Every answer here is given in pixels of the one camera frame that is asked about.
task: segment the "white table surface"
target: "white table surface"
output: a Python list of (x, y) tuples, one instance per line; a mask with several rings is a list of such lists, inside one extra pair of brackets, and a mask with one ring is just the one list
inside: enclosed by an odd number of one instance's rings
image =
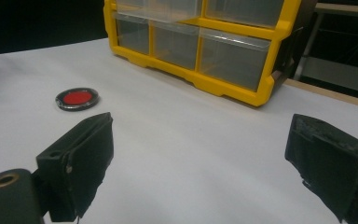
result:
[[(55, 96), (75, 87), (101, 102), (61, 111)], [(0, 172), (33, 172), (40, 152), (108, 111), (115, 157), (81, 224), (338, 223), (284, 150), (295, 113), (358, 138), (357, 105), (283, 85), (254, 108), (128, 63), (107, 39), (0, 55)]]

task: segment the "screw hole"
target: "screw hole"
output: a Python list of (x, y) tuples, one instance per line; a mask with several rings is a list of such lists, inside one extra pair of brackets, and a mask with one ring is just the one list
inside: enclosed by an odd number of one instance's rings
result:
[(8, 182), (12, 181), (14, 179), (13, 176), (5, 176), (2, 179), (0, 179), (0, 184), (7, 184)]
[(56, 157), (56, 156), (60, 156), (60, 152), (59, 151), (54, 151), (50, 153), (50, 157)]

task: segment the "red disc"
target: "red disc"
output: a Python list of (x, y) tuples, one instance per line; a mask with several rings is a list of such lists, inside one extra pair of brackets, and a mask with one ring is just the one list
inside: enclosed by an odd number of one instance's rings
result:
[(83, 105), (91, 98), (91, 93), (87, 91), (72, 91), (63, 97), (63, 101), (68, 105)]

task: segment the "metal ring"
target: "metal ring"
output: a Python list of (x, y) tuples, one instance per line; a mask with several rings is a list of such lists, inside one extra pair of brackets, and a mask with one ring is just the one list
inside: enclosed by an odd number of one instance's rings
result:
[(0, 188), (4, 188), (16, 182), (20, 178), (17, 173), (9, 173), (0, 176)]

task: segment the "wooden edge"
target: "wooden edge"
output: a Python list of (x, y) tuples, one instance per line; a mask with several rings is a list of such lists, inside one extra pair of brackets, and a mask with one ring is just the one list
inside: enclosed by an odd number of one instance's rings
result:
[(315, 11), (322, 13), (358, 16), (358, 6), (318, 3), (316, 4)]
[(330, 90), (326, 90), (326, 89), (323, 89), (323, 88), (320, 88), (320, 87), (311, 86), (309, 84), (302, 83), (302, 82), (299, 82), (299, 81), (295, 81), (295, 80), (292, 80), (292, 79), (286, 79), (284, 84), (288, 85), (288, 86), (299, 88), (299, 89), (304, 90), (304, 91), (310, 91), (310, 92), (313, 92), (313, 93), (316, 93), (316, 94), (327, 96), (327, 97), (330, 97), (330, 98), (333, 98), (333, 99), (336, 99), (336, 100), (339, 100), (339, 101), (343, 101), (343, 102), (346, 102), (346, 103), (349, 103), (349, 104), (358, 105), (358, 98), (352, 97), (352, 96), (349, 96), (349, 95), (345, 95), (345, 94), (342, 94), (342, 93), (339, 93), (339, 92), (330, 91)]

